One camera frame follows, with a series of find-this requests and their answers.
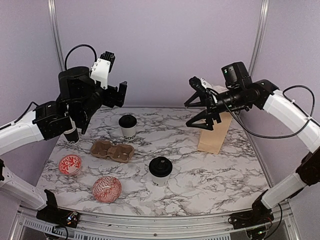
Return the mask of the black cup lid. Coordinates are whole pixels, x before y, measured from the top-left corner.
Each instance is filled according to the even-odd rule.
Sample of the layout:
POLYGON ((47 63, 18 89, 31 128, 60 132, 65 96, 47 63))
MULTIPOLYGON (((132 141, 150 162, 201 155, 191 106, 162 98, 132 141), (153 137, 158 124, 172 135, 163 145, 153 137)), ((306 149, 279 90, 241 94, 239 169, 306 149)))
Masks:
POLYGON ((135 127, 136 124, 137 124, 137 119, 136 119, 136 117, 134 117, 133 115, 126 114, 126 115, 123 115, 123 116, 118 120, 118 124, 119 124, 122 128, 133 128, 133 127, 135 127))
POLYGON ((152 159, 149 163, 149 172, 159 178, 167 177, 173 170, 172 162, 166 157, 159 156, 152 159))

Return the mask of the white paper coffee cup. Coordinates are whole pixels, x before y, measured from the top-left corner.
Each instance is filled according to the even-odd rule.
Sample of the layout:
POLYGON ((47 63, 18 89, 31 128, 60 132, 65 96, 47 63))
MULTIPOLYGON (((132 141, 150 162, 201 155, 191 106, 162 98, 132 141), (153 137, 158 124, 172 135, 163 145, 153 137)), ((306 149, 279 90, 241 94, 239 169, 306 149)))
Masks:
POLYGON ((122 135, 126 141, 133 141, 136 137, 136 126, 131 128, 121 128, 122 135))

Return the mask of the brown paper bag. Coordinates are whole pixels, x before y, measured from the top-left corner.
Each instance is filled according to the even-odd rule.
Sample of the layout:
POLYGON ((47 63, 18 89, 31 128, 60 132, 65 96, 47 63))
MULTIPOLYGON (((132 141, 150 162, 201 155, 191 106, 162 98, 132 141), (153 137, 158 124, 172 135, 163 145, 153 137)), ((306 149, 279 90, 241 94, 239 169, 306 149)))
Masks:
POLYGON ((219 154, 231 125, 232 116, 229 112, 222 112, 220 118, 221 123, 215 123, 213 130, 201 130, 197 151, 219 154))

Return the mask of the brown cardboard cup carrier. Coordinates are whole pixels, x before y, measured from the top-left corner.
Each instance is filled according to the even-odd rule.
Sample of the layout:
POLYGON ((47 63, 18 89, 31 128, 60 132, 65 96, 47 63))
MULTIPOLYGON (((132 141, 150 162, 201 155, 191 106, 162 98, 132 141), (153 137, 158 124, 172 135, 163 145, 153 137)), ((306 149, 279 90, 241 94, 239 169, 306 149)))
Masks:
POLYGON ((100 159, 110 158, 112 161, 127 164, 135 153, 129 144, 112 144, 110 141, 98 140, 90 148, 92 156, 100 159))

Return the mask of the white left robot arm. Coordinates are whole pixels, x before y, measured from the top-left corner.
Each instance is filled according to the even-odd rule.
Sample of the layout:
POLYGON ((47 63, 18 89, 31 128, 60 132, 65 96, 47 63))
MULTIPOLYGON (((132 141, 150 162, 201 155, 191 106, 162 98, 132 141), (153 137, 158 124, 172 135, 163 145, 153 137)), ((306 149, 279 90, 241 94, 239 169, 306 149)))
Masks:
MULTIPOLYGON (((95 69, 76 66, 58 74, 60 94, 56 100, 26 110, 20 117, 0 128, 0 153, 6 154, 24 145, 47 141, 65 135, 77 142, 84 135, 92 116, 101 106, 122 107, 128 83, 118 87, 106 85, 109 70, 94 73, 95 69)), ((0 188, 22 200, 53 223, 63 219, 55 194, 47 189, 38 189, 15 176, 3 162, 0 163, 0 188)))

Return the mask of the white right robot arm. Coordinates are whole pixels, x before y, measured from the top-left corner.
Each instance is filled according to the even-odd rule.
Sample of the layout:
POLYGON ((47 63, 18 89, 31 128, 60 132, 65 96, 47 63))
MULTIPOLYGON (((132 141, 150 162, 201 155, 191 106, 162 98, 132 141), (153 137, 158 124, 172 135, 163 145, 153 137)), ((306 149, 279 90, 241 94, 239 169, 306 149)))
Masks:
POLYGON ((268 189, 253 204, 247 219, 258 224, 267 216, 267 210, 294 197, 306 186, 320 181, 320 124, 306 113, 284 91, 267 79, 253 82, 243 62, 234 62, 221 69, 226 91, 217 93, 205 79, 189 79, 195 93, 184 103, 185 107, 204 107, 204 110, 186 122, 187 127, 212 131, 214 123, 221 123, 220 114, 249 111, 253 106, 274 116, 292 131, 308 149, 308 154, 294 173, 268 189))

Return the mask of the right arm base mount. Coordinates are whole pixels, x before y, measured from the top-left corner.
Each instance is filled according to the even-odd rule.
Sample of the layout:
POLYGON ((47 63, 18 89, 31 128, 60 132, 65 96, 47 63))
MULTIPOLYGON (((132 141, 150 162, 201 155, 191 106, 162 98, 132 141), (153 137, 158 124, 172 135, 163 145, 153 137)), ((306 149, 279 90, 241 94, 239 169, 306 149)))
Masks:
POLYGON ((264 223, 271 223, 274 219, 274 215, 270 209, 262 212, 251 209, 232 213, 228 218, 228 223, 231 224, 235 230, 238 230, 264 223))

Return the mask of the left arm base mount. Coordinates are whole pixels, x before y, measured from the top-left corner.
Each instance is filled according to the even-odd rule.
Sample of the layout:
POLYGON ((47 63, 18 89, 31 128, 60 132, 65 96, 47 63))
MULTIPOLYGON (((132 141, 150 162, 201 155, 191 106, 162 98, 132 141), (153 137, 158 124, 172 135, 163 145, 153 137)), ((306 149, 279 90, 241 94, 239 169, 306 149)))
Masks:
POLYGON ((39 210, 36 214, 38 220, 70 228, 76 228, 78 226, 79 217, 80 214, 76 210, 66 210, 48 206, 39 210))

